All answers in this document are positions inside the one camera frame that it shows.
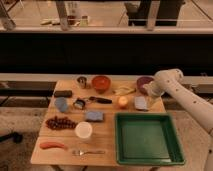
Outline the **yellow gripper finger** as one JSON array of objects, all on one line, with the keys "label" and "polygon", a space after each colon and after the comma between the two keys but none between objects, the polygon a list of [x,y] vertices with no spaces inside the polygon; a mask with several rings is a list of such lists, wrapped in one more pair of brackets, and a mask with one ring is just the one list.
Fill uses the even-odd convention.
[{"label": "yellow gripper finger", "polygon": [[151,108],[155,103],[157,99],[152,97],[147,97],[147,106]]}]

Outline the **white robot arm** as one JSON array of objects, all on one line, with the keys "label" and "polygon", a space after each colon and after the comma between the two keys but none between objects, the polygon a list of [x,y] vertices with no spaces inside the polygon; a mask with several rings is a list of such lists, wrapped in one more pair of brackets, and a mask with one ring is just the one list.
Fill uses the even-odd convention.
[{"label": "white robot arm", "polygon": [[144,84],[143,88],[152,99],[168,93],[208,133],[211,142],[204,171],[213,171],[213,105],[186,89],[181,84],[183,77],[180,69],[160,70],[155,73],[154,80]]}]

